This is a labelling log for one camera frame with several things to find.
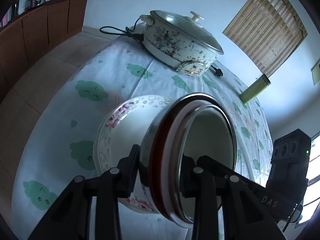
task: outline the white tablecloth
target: white tablecloth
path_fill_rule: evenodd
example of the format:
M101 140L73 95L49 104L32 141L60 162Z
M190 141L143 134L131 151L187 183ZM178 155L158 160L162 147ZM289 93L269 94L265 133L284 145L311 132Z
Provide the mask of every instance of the white tablecloth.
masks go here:
M96 176L90 156L100 122L121 102L140 95L174 99L191 92L212 95L233 121L236 172L265 186L272 142L263 110L257 98L244 105L238 98L246 89L244 83L218 61L215 66L223 77L210 70L203 77L185 76L129 38L119 38L96 54L54 96L30 135L13 187L14 233L27 239L76 175ZM182 240L186 235L185 229L161 215L138 214L121 204L119 209L124 240Z

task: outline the floor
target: floor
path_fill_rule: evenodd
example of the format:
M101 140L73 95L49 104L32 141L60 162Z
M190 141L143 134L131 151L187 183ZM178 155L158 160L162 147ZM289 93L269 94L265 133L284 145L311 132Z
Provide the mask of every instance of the floor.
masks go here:
M0 213L10 227L14 177L37 120L69 77L110 43L85 32L71 37L38 60L0 104Z

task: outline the brown cabinet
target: brown cabinet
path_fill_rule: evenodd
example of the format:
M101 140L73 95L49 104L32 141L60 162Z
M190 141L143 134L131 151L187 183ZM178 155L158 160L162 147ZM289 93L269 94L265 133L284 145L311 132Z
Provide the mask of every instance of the brown cabinet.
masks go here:
M68 36L68 12L70 0L48 6L48 33L50 49Z
M48 7L32 11L22 20L23 37L30 65L49 51Z
M71 37L82 31L84 12L87 0L70 0L68 17L68 36Z
M21 20L16 20L0 32L0 64L10 87L29 68Z
M0 31L0 103L28 68L82 31L87 0L50 0Z

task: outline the window blind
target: window blind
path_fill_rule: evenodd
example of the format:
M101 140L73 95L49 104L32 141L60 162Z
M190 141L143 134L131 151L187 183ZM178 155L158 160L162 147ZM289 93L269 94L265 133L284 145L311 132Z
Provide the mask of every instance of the window blind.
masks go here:
M248 0L223 31L270 77L307 31L288 0Z

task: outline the electrical outlet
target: electrical outlet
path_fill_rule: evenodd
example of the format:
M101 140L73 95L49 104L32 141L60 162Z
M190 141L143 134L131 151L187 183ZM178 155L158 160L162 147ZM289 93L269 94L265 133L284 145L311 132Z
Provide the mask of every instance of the electrical outlet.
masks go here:
M315 86L320 81L320 59L311 69L313 85Z

